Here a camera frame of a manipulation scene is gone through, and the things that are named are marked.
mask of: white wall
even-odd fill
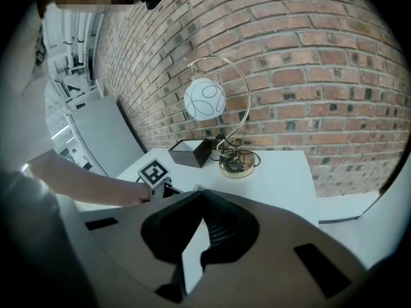
[[[399,244],[411,213],[411,156],[388,191],[359,219],[320,225],[370,268]]]

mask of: white tabletop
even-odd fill
[[[117,178],[135,182],[137,172],[153,158],[157,158],[170,170],[172,185],[183,192],[192,191],[200,185],[205,189],[236,194],[294,212],[317,227],[319,219],[314,183],[304,152],[256,153],[261,157],[261,164],[251,175],[242,179],[223,176],[218,163],[211,159],[202,168],[176,164],[165,148],[152,149]]]

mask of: small black box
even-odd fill
[[[168,150],[173,161],[189,167],[202,167],[211,155],[211,142],[204,139],[184,139]]]

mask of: lamp shade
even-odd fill
[[[196,79],[191,82],[184,94],[187,112],[197,121],[220,116],[225,108],[225,92],[213,80]]]

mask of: person's arm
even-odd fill
[[[31,173],[55,193],[77,201],[127,207],[150,199],[148,185],[95,175],[53,150],[34,158],[28,165]]]

